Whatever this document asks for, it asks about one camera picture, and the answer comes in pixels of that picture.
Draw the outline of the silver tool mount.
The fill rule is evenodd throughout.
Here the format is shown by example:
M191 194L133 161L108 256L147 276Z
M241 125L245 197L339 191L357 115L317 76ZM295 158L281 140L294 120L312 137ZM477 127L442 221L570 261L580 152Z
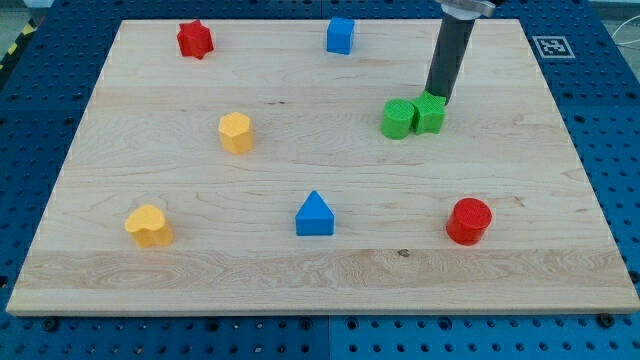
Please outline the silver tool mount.
M482 0L435 0L442 10L459 20L475 20L481 16L492 17L496 5Z

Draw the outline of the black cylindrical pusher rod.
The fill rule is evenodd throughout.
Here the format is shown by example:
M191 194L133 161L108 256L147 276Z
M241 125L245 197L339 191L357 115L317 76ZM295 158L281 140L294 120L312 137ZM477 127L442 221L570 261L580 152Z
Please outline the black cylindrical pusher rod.
M444 15L433 52L425 90L449 102L464 59L475 20Z

